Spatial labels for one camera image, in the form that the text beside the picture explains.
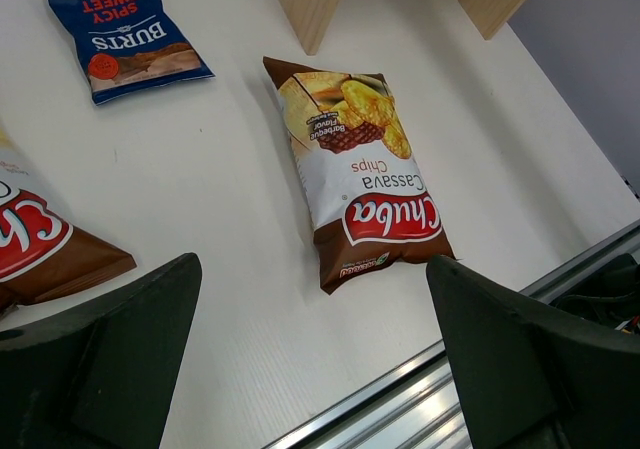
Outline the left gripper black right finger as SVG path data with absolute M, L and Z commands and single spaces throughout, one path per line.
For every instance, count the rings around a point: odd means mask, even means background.
M 426 277 L 473 447 L 638 447 L 638 337 L 445 256 Z

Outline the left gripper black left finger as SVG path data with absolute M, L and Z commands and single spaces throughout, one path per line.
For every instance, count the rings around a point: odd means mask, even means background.
M 202 267 L 183 254 L 119 289 L 1 334 L 4 448 L 156 448 Z

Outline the large Chuba cassava chips bag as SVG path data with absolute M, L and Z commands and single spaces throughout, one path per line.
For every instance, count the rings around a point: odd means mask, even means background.
M 266 57 L 319 256 L 321 289 L 396 261 L 453 256 L 382 74 Z

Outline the blue Burts chilli bag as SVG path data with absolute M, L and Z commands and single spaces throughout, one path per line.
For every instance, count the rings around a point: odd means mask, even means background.
M 94 104 L 180 81 L 212 78 L 162 0 L 48 0 L 72 36 Z

